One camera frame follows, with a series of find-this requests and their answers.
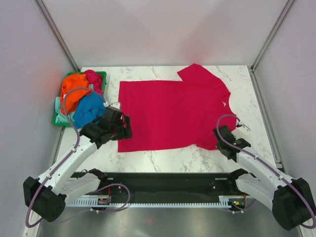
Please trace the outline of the orange t shirt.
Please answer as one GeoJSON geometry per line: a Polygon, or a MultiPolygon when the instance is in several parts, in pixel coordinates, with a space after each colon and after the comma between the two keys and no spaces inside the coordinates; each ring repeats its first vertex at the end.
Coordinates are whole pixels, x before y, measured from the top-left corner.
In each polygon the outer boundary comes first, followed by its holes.
{"type": "Polygon", "coordinates": [[[86,90],[90,88],[89,82],[86,79],[85,74],[71,74],[67,76],[61,86],[61,95],[60,95],[60,103],[61,103],[61,113],[65,114],[64,109],[66,109],[67,114],[74,112],[79,105],[81,98],[91,93],[90,90],[86,90]],[[67,96],[65,106],[64,106],[64,98],[66,94],[71,90],[76,88],[85,88],[75,90],[67,96]]]}

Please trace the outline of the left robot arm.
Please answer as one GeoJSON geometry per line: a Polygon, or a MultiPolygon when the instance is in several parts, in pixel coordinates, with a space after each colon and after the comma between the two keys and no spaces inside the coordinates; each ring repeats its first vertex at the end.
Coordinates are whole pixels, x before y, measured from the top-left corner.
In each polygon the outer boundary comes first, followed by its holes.
{"type": "Polygon", "coordinates": [[[53,222],[67,204],[89,193],[104,194],[108,190],[107,175],[94,168],[75,181],[70,177],[81,164],[109,141],[132,138],[130,116],[109,106],[102,116],[76,132],[77,139],[62,158],[37,178],[28,177],[23,183],[28,212],[53,222]]]}

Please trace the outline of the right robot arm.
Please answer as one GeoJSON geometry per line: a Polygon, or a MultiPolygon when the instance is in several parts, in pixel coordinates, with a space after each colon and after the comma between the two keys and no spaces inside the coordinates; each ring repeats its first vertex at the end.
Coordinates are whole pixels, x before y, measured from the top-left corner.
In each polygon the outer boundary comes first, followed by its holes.
{"type": "Polygon", "coordinates": [[[310,186],[303,178],[295,179],[265,161],[243,138],[236,138],[226,125],[213,129],[216,148],[227,159],[242,166],[226,182],[231,194],[249,194],[266,206],[278,224],[287,231],[316,219],[316,205],[310,186]]]}

